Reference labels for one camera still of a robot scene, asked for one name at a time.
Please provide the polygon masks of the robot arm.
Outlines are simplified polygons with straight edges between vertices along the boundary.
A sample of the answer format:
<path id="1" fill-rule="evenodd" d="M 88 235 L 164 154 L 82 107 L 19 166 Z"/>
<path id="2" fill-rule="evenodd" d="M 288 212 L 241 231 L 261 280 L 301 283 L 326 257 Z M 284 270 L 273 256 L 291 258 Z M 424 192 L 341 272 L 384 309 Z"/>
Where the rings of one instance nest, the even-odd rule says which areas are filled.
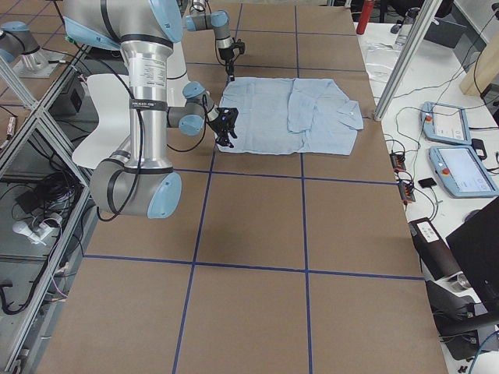
<path id="1" fill-rule="evenodd" d="M 169 107 L 168 59 L 185 30 L 212 30 L 226 71 L 232 73 L 244 43 L 232 37 L 225 11 L 183 16 L 175 1 L 67 1 L 63 17 L 70 38 L 119 51 L 129 73 L 123 82 L 129 98 L 129 137 L 97 165 L 90 179 L 98 210 L 113 217 L 171 216 L 179 204 L 182 180 L 167 157 L 168 129 L 189 136 L 212 129 L 218 145 L 231 146 L 238 112 L 217 106 L 198 82 L 183 88 L 183 106 Z"/>
<path id="2" fill-rule="evenodd" d="M 185 16 L 188 31 L 212 30 L 218 62 L 225 67 L 227 81 L 235 80 L 235 50 L 238 55 L 245 52 L 245 44 L 236 40 L 229 27 L 229 17 L 225 10 L 211 11 L 209 1 L 192 1 L 189 14 Z"/>

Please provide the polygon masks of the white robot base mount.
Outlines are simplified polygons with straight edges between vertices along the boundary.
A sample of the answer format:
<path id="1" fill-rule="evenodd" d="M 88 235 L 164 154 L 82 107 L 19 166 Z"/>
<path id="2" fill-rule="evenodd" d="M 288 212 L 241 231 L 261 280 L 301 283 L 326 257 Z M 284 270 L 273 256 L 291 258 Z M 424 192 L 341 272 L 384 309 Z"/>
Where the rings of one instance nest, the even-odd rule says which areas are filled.
<path id="1" fill-rule="evenodd" d="M 182 94 L 189 82 L 182 44 L 175 43 L 173 54 L 167 59 L 167 103 L 182 107 L 186 99 Z M 97 110 L 96 129 L 73 151 L 72 159 L 80 167 L 95 169 L 111 156 L 129 138 L 129 95 L 118 78 L 111 73 L 87 78 L 90 98 Z"/>

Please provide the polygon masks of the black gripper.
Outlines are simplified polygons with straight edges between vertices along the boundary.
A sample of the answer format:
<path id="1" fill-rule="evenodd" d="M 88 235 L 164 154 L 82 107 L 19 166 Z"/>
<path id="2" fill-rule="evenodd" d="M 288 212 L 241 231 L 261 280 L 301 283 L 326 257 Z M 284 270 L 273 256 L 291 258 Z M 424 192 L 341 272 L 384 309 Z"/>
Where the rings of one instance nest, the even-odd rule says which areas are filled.
<path id="1" fill-rule="evenodd" d="M 218 61 L 222 64 L 225 65 L 225 71 L 227 73 L 227 81 L 234 81 L 235 80 L 235 68 L 234 68 L 234 59 L 235 59 L 235 53 L 234 53 L 234 48 L 229 47 L 229 48 L 218 48 Z"/>
<path id="2" fill-rule="evenodd" d="M 214 115 L 214 119 L 209 119 L 208 125 L 218 135 L 215 140 L 216 144 L 222 147 L 233 148 L 234 145 L 228 136 L 231 136 L 233 139 L 238 138 L 235 134 L 235 122 L 239 115 L 238 109 L 215 108 L 211 114 Z"/>

